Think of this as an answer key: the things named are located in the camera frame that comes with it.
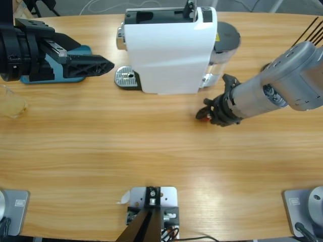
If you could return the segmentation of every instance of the white paper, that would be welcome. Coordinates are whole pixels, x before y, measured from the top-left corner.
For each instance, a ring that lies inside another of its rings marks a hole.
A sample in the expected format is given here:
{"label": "white paper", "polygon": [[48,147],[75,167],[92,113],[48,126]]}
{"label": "white paper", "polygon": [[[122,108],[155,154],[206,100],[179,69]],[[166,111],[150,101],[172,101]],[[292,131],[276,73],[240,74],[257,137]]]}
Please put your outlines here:
{"label": "white paper", "polygon": [[126,204],[130,201],[130,191],[127,191],[122,197],[121,201],[117,202],[117,204]]}

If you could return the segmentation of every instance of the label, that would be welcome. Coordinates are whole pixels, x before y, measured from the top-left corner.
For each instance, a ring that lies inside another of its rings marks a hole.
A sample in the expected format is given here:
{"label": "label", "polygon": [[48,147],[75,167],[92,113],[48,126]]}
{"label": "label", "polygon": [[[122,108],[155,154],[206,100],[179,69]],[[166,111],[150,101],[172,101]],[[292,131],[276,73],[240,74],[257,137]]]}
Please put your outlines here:
{"label": "label", "polygon": [[290,205],[300,205],[299,198],[290,198],[289,199]]}
{"label": "label", "polygon": [[216,42],[220,42],[220,36],[219,36],[219,33],[217,33]]}
{"label": "label", "polygon": [[26,200],[16,200],[15,207],[25,207]]}

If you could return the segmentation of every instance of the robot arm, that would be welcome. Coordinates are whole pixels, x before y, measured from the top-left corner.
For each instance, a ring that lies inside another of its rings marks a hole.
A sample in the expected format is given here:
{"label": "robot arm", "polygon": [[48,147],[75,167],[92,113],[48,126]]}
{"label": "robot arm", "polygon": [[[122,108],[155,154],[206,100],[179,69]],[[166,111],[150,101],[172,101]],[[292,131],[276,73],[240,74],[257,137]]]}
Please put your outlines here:
{"label": "robot arm", "polygon": [[16,19],[14,26],[12,2],[3,2],[0,8],[0,74],[5,81],[19,80],[21,76],[28,76],[34,83],[54,79],[54,68],[45,59],[46,55],[62,66],[64,78],[100,76],[114,67],[100,55],[68,53],[80,46],[41,21]]}
{"label": "robot arm", "polygon": [[323,105],[323,47],[309,41],[293,46],[245,83],[224,75],[224,94],[205,99],[197,119],[222,127],[290,105],[306,111]]}

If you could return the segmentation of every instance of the glass cup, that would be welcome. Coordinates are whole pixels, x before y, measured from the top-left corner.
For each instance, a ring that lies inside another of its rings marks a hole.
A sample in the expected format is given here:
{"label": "glass cup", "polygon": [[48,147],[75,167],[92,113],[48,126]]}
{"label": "glass cup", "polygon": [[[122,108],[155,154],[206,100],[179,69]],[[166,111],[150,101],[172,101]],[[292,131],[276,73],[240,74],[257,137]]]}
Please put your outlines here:
{"label": "glass cup", "polygon": [[28,103],[15,94],[6,85],[0,84],[0,114],[12,118],[20,117],[27,109]]}

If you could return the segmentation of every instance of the wood grain surface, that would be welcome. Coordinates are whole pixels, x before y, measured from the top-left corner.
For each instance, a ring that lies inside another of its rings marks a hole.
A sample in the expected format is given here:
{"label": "wood grain surface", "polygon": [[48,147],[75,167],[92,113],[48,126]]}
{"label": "wood grain surface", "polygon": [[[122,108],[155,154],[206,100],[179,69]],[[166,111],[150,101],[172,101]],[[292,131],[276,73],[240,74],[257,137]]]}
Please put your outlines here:
{"label": "wood grain surface", "polygon": [[[204,98],[154,95],[114,84],[127,53],[116,48],[123,15],[43,19],[116,64],[74,84],[7,85],[27,113],[0,118],[0,187],[31,193],[23,235],[115,240],[121,196],[134,186],[178,189],[181,237],[290,236],[282,191],[323,185],[323,108],[287,107],[221,128],[195,120]],[[241,82],[278,57],[314,16],[219,13],[242,44],[226,68]]]}

